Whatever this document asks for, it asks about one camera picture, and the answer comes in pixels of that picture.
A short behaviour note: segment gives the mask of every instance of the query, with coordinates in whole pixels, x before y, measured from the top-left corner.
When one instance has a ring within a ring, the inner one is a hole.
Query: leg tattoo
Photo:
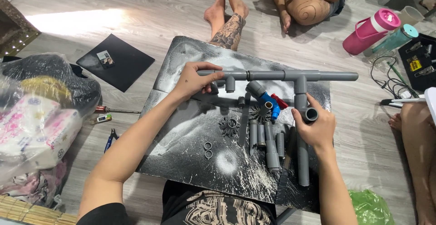
[[[244,25],[244,18],[241,15],[234,13],[224,26],[218,30],[210,41],[210,44],[226,49],[237,50]]]

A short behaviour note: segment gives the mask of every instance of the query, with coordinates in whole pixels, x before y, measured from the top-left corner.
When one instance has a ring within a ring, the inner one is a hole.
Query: blue pliers handle
[[[117,136],[117,134],[116,134],[116,132],[115,132],[115,129],[114,128],[112,128],[111,129],[111,133],[110,133],[110,136],[109,136],[109,138],[108,138],[108,142],[106,143],[106,147],[105,147],[105,153],[106,153],[106,151],[110,148],[110,146],[112,145],[112,139],[114,139],[115,138],[115,140],[117,140],[118,139],[118,136]]]

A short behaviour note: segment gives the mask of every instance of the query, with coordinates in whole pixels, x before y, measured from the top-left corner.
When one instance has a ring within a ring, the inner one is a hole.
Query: black cable
[[[385,80],[375,79],[375,78],[373,77],[373,75],[372,75],[372,71],[374,70],[374,66],[375,66],[375,64],[376,64],[376,61],[379,60],[379,59],[381,59],[381,58],[393,58],[393,59],[394,59],[394,62],[393,62],[392,64],[389,65],[389,69],[388,69],[388,72],[387,72],[387,74],[386,74],[387,77],[388,77],[388,80],[387,80],[387,81],[385,81]],[[372,80],[373,80],[376,84],[378,84],[378,85],[380,86],[380,88],[389,91],[389,93],[392,94],[392,96],[393,96],[394,99],[401,99],[401,98],[400,98],[400,92],[401,92],[401,90],[408,90],[412,96],[414,96],[414,97],[418,97],[418,95],[415,93],[415,91],[412,90],[412,88],[410,88],[407,84],[403,83],[403,81],[401,81],[400,79],[397,79],[397,78],[392,78],[392,77],[390,77],[389,72],[391,71],[392,66],[394,66],[396,62],[397,62],[397,58],[396,58],[396,57],[383,56],[383,57],[379,57],[379,58],[377,58],[377,59],[374,61],[374,63],[372,64],[372,66],[371,66],[370,76],[371,76]],[[400,88],[395,92],[395,87],[396,87],[396,86],[399,86]]]

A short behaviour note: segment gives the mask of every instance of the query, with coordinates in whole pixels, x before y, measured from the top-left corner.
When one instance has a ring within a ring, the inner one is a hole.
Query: wooden floor
[[[349,189],[371,189],[387,201],[399,225],[415,223],[408,170],[387,121],[398,109],[381,108],[390,98],[369,77],[362,55],[350,56],[341,42],[354,24],[379,9],[377,0],[347,0],[343,12],[314,27],[293,25],[290,36],[280,30],[272,0],[244,0],[250,9],[239,51],[301,69],[353,71],[357,82],[331,83],[331,108],[337,117],[335,147],[338,164]],[[395,0],[399,9],[416,0]],[[65,54],[70,62],[110,33],[156,59],[155,63],[122,93],[102,85],[103,102],[110,108],[141,111],[171,40],[185,35],[208,41],[210,26],[203,12],[214,0],[13,0],[12,3],[43,34],[19,55],[42,52]],[[434,30],[432,22],[417,25]],[[385,67],[374,72],[384,78]],[[123,133],[138,115],[113,114],[111,122],[85,125],[68,151],[72,167],[62,193],[65,210],[78,211],[86,176],[103,154],[110,129]],[[159,224],[161,192],[165,180],[134,174],[124,186],[128,213],[139,224]],[[287,224],[319,224],[319,215],[297,211]]]

